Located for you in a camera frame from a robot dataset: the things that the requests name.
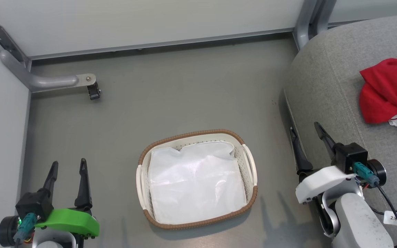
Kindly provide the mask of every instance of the metal bracket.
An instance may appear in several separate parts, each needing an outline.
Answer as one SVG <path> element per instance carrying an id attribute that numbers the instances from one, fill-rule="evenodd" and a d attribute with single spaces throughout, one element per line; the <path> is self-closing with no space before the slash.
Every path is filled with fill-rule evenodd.
<path id="1" fill-rule="evenodd" d="M 0 52 L 2 63 L 32 92 L 44 92 L 57 89 L 75 88 L 81 86 L 89 87 L 90 99 L 98 99 L 100 90 L 96 83 L 94 74 L 81 74 L 59 77 L 42 77 L 30 73 L 13 55 L 7 50 Z"/>
<path id="2" fill-rule="evenodd" d="M 293 31 L 298 50 L 301 50 L 313 36 L 327 30 L 336 1 L 304 0 Z"/>
<path id="3" fill-rule="evenodd" d="M 13 41 L 7 31 L 0 25 L 0 45 L 8 50 L 18 61 L 24 62 L 26 67 L 30 61 L 22 52 L 18 45 Z"/>

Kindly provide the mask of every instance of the basket handle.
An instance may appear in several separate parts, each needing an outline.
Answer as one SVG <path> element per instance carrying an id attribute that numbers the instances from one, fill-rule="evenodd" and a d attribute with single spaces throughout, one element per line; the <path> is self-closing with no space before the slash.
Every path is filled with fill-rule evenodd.
<path id="1" fill-rule="evenodd" d="M 254 157 L 252 156 L 251 151 L 247 145 L 243 144 L 243 149 L 247 154 L 247 161 L 249 162 L 249 166 L 251 168 L 252 177 L 254 178 L 254 186 L 257 185 L 257 168 L 255 167 Z"/>
<path id="2" fill-rule="evenodd" d="M 142 207 L 143 210 L 145 210 L 146 207 L 145 207 L 145 201 L 143 200 L 143 189 L 142 189 L 142 184 L 140 182 L 141 174 L 142 174 L 142 165 L 139 165 L 137 166 L 137 171 L 136 171 L 137 196 L 139 197 L 140 206 Z"/>

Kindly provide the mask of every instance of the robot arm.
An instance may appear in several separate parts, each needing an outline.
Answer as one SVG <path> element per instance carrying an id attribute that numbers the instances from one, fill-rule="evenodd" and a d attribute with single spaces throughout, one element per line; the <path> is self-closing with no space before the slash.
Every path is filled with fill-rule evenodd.
<path id="1" fill-rule="evenodd" d="M 361 175 L 376 175 L 379 184 L 384 185 L 386 171 L 382 164 L 367 161 L 368 152 L 356 143 L 335 143 L 317 122 L 315 130 L 326 145 L 332 166 L 313 169 L 296 132 L 290 128 L 300 182 L 296 187 L 298 202 L 315 205 L 324 234 L 333 239 L 334 248 L 393 247 L 390 235 L 364 201 L 357 179 L 364 181 Z"/>
<path id="2" fill-rule="evenodd" d="M 91 214 L 93 207 L 86 160 L 81 159 L 79 192 L 74 208 L 54 209 L 53 187 L 58 162 L 50 168 L 44 187 L 36 193 L 25 193 L 16 204 L 18 216 L 0 223 L 0 244 L 15 246 L 32 240 L 32 248 L 83 248 L 84 240 L 99 235 L 99 223 Z"/>

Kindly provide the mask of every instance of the red cloth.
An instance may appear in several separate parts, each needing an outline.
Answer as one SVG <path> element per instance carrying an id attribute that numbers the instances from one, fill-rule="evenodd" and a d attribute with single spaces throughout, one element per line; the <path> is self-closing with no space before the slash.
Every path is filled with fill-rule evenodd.
<path id="1" fill-rule="evenodd" d="M 387 122 L 397 115 L 397 59 L 362 70 L 365 80 L 359 105 L 367 123 Z"/>

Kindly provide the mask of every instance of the black clamp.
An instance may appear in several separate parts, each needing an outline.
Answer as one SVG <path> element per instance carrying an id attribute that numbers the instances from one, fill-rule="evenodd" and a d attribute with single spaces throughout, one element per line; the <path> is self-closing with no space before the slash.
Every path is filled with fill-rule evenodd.
<path id="1" fill-rule="evenodd" d="M 90 100 L 99 99 L 101 97 L 101 90 L 99 89 L 98 82 L 87 86 L 88 94 L 90 95 Z"/>

